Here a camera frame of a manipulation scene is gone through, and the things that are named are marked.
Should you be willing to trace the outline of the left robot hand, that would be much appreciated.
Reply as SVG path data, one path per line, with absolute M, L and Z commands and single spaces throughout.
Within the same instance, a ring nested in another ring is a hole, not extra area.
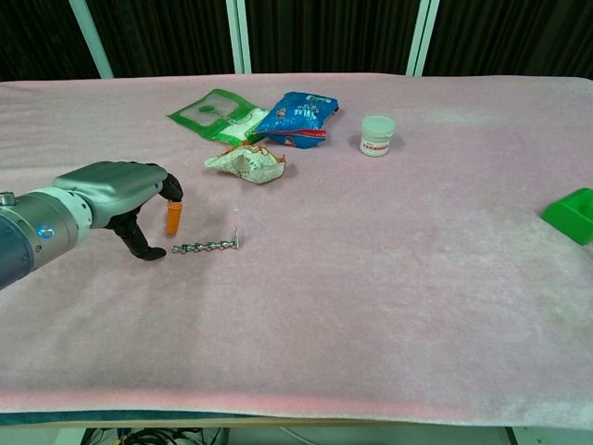
M 151 247 L 137 215 L 156 195 L 172 203 L 183 201 L 177 178 L 155 163 L 99 161 L 58 176 L 53 187 L 82 198 L 92 213 L 91 227 L 113 231 L 134 257 L 157 261 L 166 250 Z

